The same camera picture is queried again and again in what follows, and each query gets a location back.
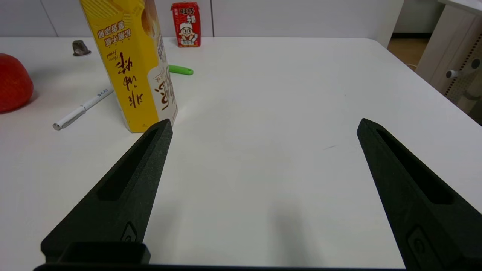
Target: white table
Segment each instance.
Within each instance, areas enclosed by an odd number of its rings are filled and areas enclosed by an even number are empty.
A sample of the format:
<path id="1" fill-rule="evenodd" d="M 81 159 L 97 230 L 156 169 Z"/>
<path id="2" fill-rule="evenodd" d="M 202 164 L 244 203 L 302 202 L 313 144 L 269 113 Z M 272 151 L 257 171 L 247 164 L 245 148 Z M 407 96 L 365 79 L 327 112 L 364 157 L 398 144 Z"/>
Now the white table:
<path id="1" fill-rule="evenodd" d="M 0 38 L 37 98 L 0 115 L 0 269 L 43 263 L 40 242 L 139 138 L 74 38 Z M 144 238 L 151 263 L 402 268 L 356 131 L 385 126 L 482 210 L 482 129 L 367 39 L 165 40 L 179 114 Z"/>

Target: red carton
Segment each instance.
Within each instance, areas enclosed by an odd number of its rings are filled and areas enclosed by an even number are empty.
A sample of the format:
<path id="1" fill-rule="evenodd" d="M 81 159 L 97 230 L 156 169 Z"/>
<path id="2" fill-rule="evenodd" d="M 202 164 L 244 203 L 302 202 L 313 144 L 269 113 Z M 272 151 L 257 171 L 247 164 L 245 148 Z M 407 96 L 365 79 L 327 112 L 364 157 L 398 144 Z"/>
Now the red carton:
<path id="1" fill-rule="evenodd" d="M 197 2 L 179 2 L 171 6 L 179 47 L 201 46 L 201 17 Z"/>

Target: green object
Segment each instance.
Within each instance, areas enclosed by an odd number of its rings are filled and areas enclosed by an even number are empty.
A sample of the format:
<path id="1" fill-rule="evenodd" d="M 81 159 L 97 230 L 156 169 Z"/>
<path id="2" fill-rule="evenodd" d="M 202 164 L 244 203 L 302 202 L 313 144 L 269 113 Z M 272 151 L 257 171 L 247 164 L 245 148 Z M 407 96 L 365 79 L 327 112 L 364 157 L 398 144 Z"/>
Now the green object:
<path id="1" fill-rule="evenodd" d="M 174 65 L 169 65 L 169 71 L 173 73 L 180 73 L 180 74 L 186 74 L 186 75 L 191 75 L 194 73 L 192 69 L 181 67 L 181 66 L 174 66 Z"/>

